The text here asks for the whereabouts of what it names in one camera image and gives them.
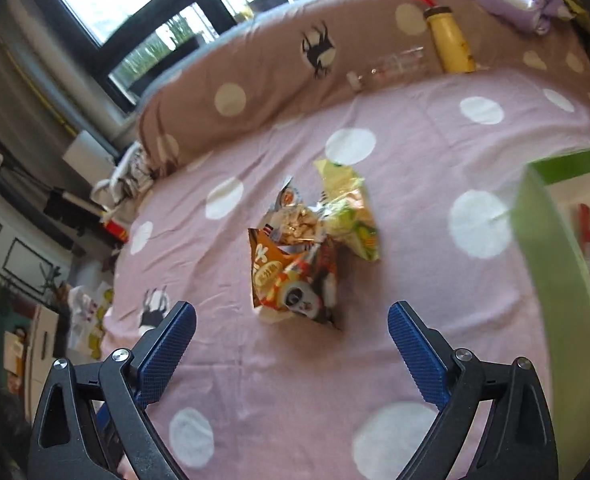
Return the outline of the red fries carton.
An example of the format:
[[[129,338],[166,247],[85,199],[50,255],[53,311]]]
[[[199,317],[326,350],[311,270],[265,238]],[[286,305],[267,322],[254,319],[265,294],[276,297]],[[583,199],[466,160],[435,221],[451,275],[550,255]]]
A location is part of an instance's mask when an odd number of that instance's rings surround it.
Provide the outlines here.
[[[102,226],[104,226],[104,229],[109,232],[112,237],[116,238],[116,240],[119,240],[120,243],[127,243],[129,240],[128,230],[118,222],[112,219],[104,219],[102,221]]]

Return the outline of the green cardboard box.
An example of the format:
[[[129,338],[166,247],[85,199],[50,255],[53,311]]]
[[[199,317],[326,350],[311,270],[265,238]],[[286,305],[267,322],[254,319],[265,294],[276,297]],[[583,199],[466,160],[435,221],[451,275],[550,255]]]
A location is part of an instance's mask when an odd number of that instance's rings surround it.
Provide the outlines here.
[[[580,244],[579,204],[590,207],[590,150],[528,164],[511,211],[544,320],[563,479],[590,459],[590,244]]]

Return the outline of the white paper roll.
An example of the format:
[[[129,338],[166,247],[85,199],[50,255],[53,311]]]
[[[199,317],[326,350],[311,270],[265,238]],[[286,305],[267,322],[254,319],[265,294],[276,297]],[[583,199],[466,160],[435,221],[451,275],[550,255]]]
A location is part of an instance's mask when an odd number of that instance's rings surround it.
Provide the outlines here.
[[[63,159],[91,186],[108,179],[115,169],[112,155],[86,130],[77,134],[65,151]]]

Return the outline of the white fries print bag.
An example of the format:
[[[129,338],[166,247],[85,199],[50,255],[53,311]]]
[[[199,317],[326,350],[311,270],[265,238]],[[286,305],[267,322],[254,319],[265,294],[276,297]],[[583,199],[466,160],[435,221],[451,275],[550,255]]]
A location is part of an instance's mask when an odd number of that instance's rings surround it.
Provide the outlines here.
[[[102,282],[95,290],[79,285],[68,292],[68,350],[92,361],[101,359],[101,345],[105,336],[104,318],[112,307],[112,300],[114,289],[106,282]]]

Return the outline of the pink polka dot bedsheet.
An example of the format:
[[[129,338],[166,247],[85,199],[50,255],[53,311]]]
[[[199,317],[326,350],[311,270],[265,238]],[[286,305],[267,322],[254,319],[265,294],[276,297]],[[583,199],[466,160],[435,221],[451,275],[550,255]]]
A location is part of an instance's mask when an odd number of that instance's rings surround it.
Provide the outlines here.
[[[107,349],[144,308],[193,304],[197,330],[157,431],[192,479],[391,479],[435,416],[386,328],[407,300],[485,360],[527,356],[551,382],[542,316],[509,223],[527,162],[590,148],[590,76],[503,68],[357,96],[221,145],[162,180],[121,252]],[[247,232],[327,157],[365,178],[380,259],[337,255],[339,322],[253,310]]]

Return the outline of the clear plastic bottle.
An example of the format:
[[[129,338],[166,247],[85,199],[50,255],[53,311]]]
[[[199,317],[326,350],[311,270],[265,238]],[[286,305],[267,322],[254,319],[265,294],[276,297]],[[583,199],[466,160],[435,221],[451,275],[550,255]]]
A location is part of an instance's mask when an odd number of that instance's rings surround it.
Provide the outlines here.
[[[360,93],[408,84],[424,78],[426,73],[424,48],[413,47],[382,56],[359,72],[352,70],[346,80],[353,92]]]

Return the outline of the brown polka dot bolster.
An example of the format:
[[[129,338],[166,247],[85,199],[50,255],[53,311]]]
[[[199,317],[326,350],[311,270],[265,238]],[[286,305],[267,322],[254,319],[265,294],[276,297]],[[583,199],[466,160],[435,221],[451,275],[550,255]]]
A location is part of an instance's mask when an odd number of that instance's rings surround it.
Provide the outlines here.
[[[305,0],[227,32],[144,101],[155,180],[295,174],[319,157],[370,178],[483,188],[590,148],[590,66],[568,23],[520,32],[475,0],[448,6],[474,70],[449,74],[415,0]],[[424,78],[355,93],[346,74],[423,47]]]

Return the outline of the orange panda snack bag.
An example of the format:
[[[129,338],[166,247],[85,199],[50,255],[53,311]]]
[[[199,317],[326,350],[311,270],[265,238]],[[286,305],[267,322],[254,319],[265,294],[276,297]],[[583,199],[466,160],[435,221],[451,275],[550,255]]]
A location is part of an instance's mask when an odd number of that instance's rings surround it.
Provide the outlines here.
[[[337,325],[332,240],[280,246],[259,229],[250,229],[248,239],[252,307],[260,318],[276,323],[303,316],[318,324]]]

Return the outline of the white popcorn snack bag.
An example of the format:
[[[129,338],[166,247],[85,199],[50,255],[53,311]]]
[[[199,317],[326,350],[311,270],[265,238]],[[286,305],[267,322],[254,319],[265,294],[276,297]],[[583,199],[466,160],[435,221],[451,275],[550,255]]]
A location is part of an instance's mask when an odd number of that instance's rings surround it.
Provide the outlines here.
[[[319,214],[305,204],[293,178],[284,180],[278,195],[259,222],[259,228],[280,247],[311,247],[325,239]]]

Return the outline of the white striped cloth pile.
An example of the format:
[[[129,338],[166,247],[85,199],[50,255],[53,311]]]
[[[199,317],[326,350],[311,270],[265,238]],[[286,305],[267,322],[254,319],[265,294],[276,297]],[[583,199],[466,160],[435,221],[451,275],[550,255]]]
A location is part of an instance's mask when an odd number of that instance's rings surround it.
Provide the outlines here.
[[[143,145],[135,141],[110,176],[100,180],[92,188],[91,200],[106,211],[117,210],[146,192],[155,180],[155,171]]]

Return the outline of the yellow green corn snack bag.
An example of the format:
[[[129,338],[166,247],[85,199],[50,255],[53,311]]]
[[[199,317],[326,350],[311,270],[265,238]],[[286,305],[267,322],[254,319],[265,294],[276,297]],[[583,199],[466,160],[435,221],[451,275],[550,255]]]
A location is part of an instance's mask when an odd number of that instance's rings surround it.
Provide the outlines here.
[[[327,235],[365,261],[379,259],[379,231],[365,178],[352,166],[328,159],[316,160],[313,166],[322,182],[319,211]]]

